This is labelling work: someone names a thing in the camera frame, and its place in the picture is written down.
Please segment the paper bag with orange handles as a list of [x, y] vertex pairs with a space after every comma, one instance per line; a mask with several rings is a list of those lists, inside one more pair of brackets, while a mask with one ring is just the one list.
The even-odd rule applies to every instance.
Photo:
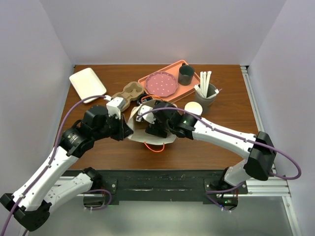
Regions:
[[133, 131], [127, 138], [130, 141], [144, 143], [153, 152], [157, 151], [152, 149], [150, 145], [162, 146], [164, 149], [166, 144], [171, 144], [176, 140], [176, 135], [166, 131], [153, 113], [145, 114], [162, 101], [163, 99], [158, 96], [146, 95], [141, 99], [141, 105], [132, 108], [127, 122]]

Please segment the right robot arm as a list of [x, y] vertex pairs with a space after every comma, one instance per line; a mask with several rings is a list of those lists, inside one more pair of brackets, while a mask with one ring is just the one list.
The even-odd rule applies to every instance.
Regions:
[[187, 103], [184, 109], [176, 108], [169, 102], [156, 101], [148, 112], [155, 119], [154, 135], [167, 131], [178, 138], [212, 143], [227, 149], [243, 160], [227, 167], [213, 188], [231, 193], [240, 183], [254, 178], [267, 181], [276, 157], [273, 143], [265, 132], [242, 133], [201, 117], [202, 107], [196, 102]]

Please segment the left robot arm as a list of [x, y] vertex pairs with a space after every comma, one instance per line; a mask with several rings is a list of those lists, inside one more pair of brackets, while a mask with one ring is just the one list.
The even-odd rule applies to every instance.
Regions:
[[58, 207], [78, 194], [101, 191], [102, 175], [92, 167], [85, 168], [69, 182], [53, 188], [55, 182], [95, 141], [111, 138], [122, 141], [133, 130], [125, 116], [111, 115], [104, 106], [96, 105], [86, 110], [84, 117], [57, 137], [57, 145], [33, 176], [14, 193], [1, 196], [1, 204], [26, 230], [40, 228]]

